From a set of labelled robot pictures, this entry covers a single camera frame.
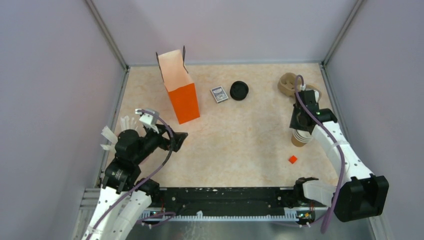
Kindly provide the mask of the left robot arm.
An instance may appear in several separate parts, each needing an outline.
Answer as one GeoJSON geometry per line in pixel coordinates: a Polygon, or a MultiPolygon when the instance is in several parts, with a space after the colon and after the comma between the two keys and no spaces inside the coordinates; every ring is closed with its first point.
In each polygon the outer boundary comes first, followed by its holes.
{"type": "Polygon", "coordinates": [[[99,199],[83,240],[124,240],[136,225],[141,213],[160,202],[159,183],[152,176],[142,178],[140,163],[160,148],[178,152],[188,137],[158,124],[145,128],[140,136],[135,129],[125,129],[116,136],[114,159],[107,166],[101,182],[99,199]]]}

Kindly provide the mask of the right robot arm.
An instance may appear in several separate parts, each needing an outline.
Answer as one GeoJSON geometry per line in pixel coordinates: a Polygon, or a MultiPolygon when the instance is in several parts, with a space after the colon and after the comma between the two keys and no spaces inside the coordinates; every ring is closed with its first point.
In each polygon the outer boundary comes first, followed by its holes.
{"type": "Polygon", "coordinates": [[[365,166],[342,133],[334,113],[328,108],[319,108],[313,90],[295,93],[289,127],[294,136],[316,140],[339,176],[336,186],[316,177],[299,178],[293,192],[297,205],[307,206],[316,201],[329,207],[344,223],[383,213],[388,180],[383,175],[376,176],[365,166]]]}

